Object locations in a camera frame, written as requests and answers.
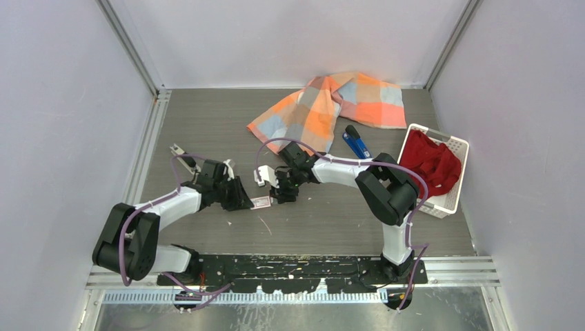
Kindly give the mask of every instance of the white wall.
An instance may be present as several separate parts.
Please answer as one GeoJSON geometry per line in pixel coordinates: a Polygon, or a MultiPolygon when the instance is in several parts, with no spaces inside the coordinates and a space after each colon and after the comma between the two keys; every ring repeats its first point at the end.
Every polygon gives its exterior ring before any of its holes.
{"type": "Polygon", "coordinates": [[[433,88],[518,330],[582,330],[585,3],[484,1],[433,88]]]}
{"type": "Polygon", "coordinates": [[[0,330],[73,330],[152,96],[93,0],[0,22],[0,330]]]}
{"type": "Polygon", "coordinates": [[[423,86],[467,0],[112,2],[167,88],[225,88],[348,70],[423,86]]]}

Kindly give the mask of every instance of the small white object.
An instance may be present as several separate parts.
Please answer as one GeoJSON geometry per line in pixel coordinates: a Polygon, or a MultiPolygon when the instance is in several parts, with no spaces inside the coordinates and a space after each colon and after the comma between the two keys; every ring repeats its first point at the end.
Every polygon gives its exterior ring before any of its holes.
{"type": "Polygon", "coordinates": [[[269,182],[272,187],[278,188],[278,180],[276,179],[274,169],[267,165],[262,165],[258,167],[258,173],[260,174],[260,177],[258,177],[256,171],[254,171],[254,181],[258,184],[259,187],[264,187],[266,182],[269,182]]]}
{"type": "Polygon", "coordinates": [[[234,175],[234,168],[236,166],[236,163],[232,159],[227,159],[224,161],[224,164],[228,166],[228,176],[230,177],[230,179],[236,178],[234,175]]]}
{"type": "Polygon", "coordinates": [[[270,231],[270,228],[268,227],[268,224],[266,224],[266,222],[260,216],[258,216],[258,218],[260,219],[260,221],[262,221],[262,223],[264,223],[264,226],[266,226],[266,228],[270,232],[270,235],[272,236],[272,231],[270,231]]]}
{"type": "Polygon", "coordinates": [[[427,199],[425,201],[425,204],[420,208],[420,211],[425,212],[426,214],[433,215],[434,217],[440,219],[444,218],[445,216],[454,214],[457,211],[457,206],[459,205],[459,196],[461,194],[463,175],[465,174],[465,165],[467,163],[467,155],[469,153],[469,143],[463,139],[459,139],[457,137],[449,136],[448,134],[444,134],[442,132],[429,129],[426,126],[410,124],[408,127],[408,131],[406,131],[406,137],[404,137],[404,142],[402,143],[400,155],[398,156],[398,164],[400,164],[402,152],[404,151],[404,146],[406,145],[406,140],[411,130],[423,132],[430,138],[430,140],[434,141],[437,144],[444,142],[449,148],[449,150],[453,152],[453,154],[461,161],[462,166],[461,176],[459,177],[459,181],[455,183],[451,191],[449,191],[449,193],[447,194],[427,199]],[[446,141],[433,138],[440,136],[443,136],[446,141]]]}

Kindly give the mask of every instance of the black mounting plate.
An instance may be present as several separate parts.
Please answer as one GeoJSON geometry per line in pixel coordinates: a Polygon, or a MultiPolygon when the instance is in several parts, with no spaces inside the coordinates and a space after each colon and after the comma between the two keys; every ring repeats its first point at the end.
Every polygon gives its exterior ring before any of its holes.
{"type": "MultiPolygon", "coordinates": [[[[258,286],[265,293],[311,293],[325,279],[330,294],[365,293],[389,284],[380,256],[201,254],[199,261],[205,272],[206,291],[232,283],[230,290],[234,293],[256,293],[258,286]]],[[[424,261],[417,266],[414,283],[428,283],[424,261]]],[[[159,276],[157,284],[174,285],[165,276],[159,276]]]]}

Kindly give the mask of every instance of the red cloth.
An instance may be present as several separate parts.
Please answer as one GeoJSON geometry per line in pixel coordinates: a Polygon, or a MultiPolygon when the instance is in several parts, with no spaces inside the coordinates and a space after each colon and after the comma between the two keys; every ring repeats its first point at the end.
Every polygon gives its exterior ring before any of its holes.
{"type": "MultiPolygon", "coordinates": [[[[461,161],[449,150],[447,145],[437,145],[426,134],[411,130],[402,152],[400,165],[416,172],[428,186],[428,197],[448,193],[461,176],[461,161]]],[[[419,181],[422,198],[423,188],[419,181]]]]}

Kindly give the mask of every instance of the gray floor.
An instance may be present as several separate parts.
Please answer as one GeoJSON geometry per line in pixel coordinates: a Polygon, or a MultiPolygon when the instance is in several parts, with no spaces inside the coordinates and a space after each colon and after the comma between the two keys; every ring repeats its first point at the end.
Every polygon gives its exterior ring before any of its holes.
{"type": "MultiPolygon", "coordinates": [[[[176,185],[169,167],[168,146],[173,143],[210,159],[235,160],[248,196],[268,195],[268,188],[258,188],[253,180],[254,156],[260,142],[246,125],[292,91],[173,90],[142,201],[168,193],[176,185]]],[[[407,123],[438,129],[427,91],[404,90],[403,100],[407,123]]],[[[398,157],[405,130],[368,128],[342,118],[337,120],[331,154],[355,157],[341,138],[350,123],[373,154],[387,152],[398,157]]],[[[283,164],[268,149],[260,155],[261,165],[283,164]]],[[[179,169],[188,179],[187,171],[180,165],[179,169]]],[[[219,205],[212,205],[166,228],[159,242],[207,253],[380,254],[380,224],[358,190],[335,184],[306,184],[296,203],[237,212],[224,212],[219,205]]],[[[445,219],[418,213],[414,224],[413,243],[429,243],[428,256],[473,255],[461,210],[445,219]]]]}

